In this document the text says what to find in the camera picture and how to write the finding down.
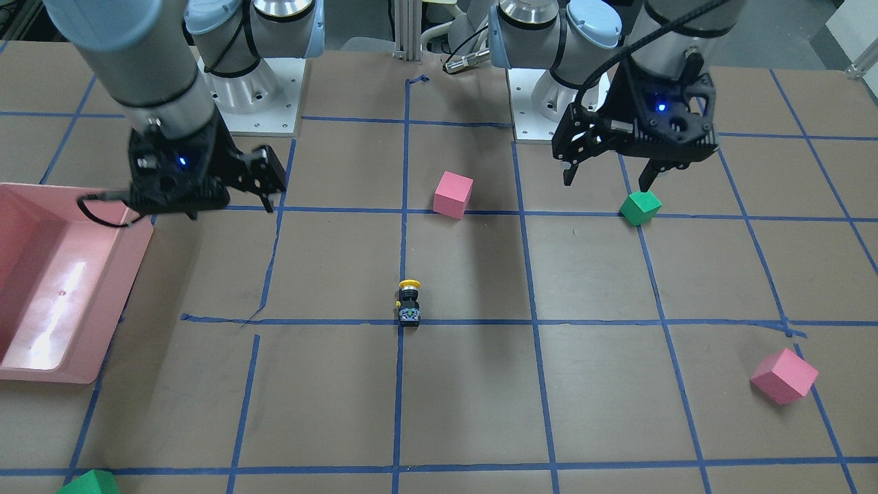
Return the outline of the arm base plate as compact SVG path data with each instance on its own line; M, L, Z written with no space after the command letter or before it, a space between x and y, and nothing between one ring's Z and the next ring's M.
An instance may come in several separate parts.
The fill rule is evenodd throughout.
M508 69L509 101L517 143L551 143L577 90L556 81L548 69Z
M226 127L241 137L293 137L307 61L269 58L238 78L201 72Z

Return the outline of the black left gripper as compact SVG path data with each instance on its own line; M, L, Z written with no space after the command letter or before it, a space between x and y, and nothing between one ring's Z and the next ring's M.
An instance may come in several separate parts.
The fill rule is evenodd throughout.
M562 163L562 184L570 187L581 163L611 150L649 159L639 176L641 193L662 173L706 160L718 147L715 95L700 52L683 54L676 80L652 75L625 57L598 113L577 103L562 113L551 139L552 156Z

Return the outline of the pink cube near left arm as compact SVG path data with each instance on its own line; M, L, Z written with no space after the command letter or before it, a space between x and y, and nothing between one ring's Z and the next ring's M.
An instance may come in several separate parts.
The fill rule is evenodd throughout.
M818 369L795 351L783 349L760 362L750 383L778 405L786 405L808 396L818 376Z

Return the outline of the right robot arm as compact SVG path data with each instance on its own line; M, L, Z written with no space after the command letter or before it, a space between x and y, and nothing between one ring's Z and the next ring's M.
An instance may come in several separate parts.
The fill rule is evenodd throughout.
M47 1L49 18L122 108L128 188L82 195L138 213L225 209L229 189L271 213L287 173L275 150L236 147L224 113L263 110L280 95L270 58L316 58L325 47L321 1Z

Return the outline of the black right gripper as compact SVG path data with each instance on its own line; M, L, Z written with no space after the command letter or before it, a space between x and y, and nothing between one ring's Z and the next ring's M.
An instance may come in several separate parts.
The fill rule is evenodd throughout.
M275 211L275 200L287 191L287 174L275 150L261 145L238 154L226 185L213 166L233 156L231 135L214 109L210 118L188 137L167 138L157 124L143 132L131 130L128 160L131 182L128 206L141 215L184 213L197 221L200 211L228 206L228 187L257 195L266 213Z

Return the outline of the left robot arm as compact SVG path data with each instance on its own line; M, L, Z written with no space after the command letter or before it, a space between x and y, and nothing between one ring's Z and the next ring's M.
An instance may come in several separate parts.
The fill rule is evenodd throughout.
M612 151L659 174L715 153L716 90L709 59L743 1L645 1L630 27L614 2L495 1L487 10L493 65L544 69L573 93L553 104L555 159L570 185L581 163Z

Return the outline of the green cube near right arm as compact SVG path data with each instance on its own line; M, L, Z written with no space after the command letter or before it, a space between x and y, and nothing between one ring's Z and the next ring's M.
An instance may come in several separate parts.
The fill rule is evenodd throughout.
M91 469L76 476L59 490L57 494L120 494L114 475L107 470Z

